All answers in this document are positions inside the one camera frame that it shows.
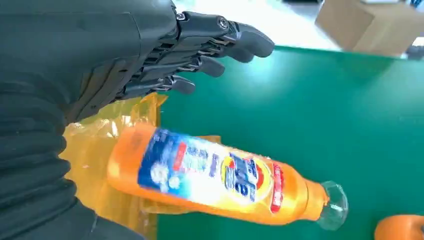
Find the blue label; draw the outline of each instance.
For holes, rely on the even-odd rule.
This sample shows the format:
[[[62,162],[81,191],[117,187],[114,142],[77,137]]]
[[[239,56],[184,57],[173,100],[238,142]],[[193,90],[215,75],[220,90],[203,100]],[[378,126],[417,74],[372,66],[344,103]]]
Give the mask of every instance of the blue label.
[[[206,175],[209,179],[217,179],[217,184],[220,183],[220,157],[211,152],[217,146],[197,137],[158,128],[144,154],[138,171],[138,184],[190,199],[192,178],[198,177],[197,181],[201,182]]]
[[[245,208],[268,195],[270,175],[267,165],[250,153],[157,128],[137,181],[195,203]]]

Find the robotic hand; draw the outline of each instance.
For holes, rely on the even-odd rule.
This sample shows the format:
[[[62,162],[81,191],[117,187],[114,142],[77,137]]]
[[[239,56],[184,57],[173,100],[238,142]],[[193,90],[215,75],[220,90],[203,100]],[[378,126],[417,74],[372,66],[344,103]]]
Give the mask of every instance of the robotic hand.
[[[65,86],[68,123],[116,100],[191,93],[195,85],[174,74],[218,77],[224,66],[215,58],[247,63],[274,49],[252,26],[177,13],[170,0],[0,0],[0,36],[4,69]]]
[[[218,77],[216,58],[273,49],[252,26],[170,0],[0,0],[0,239],[139,239],[74,197],[65,126],[114,101],[189,94],[175,74]]]
[[[159,40],[160,45],[147,56],[142,67],[132,74],[114,100],[172,89],[191,94],[195,84],[173,74],[203,72],[219,77],[225,67],[214,58],[230,56],[248,63],[254,56],[269,56],[274,49],[274,43],[252,26],[228,21],[218,15],[177,13],[175,7],[172,8],[177,22],[171,36]]]

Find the green tabletop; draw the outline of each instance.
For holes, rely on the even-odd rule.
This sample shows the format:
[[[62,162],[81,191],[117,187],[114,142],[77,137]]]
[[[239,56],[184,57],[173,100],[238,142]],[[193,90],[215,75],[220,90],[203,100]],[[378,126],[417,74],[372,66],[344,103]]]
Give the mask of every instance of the green tabletop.
[[[192,95],[169,94],[162,126],[220,135],[225,145],[341,184],[338,231],[309,221],[266,226],[202,213],[161,215],[158,239],[371,240],[377,222],[424,214],[424,62],[278,47],[249,64],[226,58]]]

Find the orange object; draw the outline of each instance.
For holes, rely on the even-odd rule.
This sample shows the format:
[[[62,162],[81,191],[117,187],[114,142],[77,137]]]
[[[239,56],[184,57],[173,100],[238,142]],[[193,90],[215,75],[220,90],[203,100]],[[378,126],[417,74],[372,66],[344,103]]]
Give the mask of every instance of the orange object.
[[[304,179],[267,157],[138,123],[126,128],[111,154],[108,181],[153,201],[249,222],[343,224],[342,188]]]
[[[375,240],[424,240],[424,216],[395,215],[380,221]]]

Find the red logo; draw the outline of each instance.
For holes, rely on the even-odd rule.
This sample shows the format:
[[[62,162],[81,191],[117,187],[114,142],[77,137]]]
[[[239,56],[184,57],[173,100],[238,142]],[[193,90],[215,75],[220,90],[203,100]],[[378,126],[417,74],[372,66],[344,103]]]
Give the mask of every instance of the red logo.
[[[278,213],[281,208],[281,202],[283,201],[283,183],[284,177],[283,172],[281,171],[280,166],[273,163],[273,173],[274,173],[274,192],[272,194],[271,202],[271,212],[273,214]]]

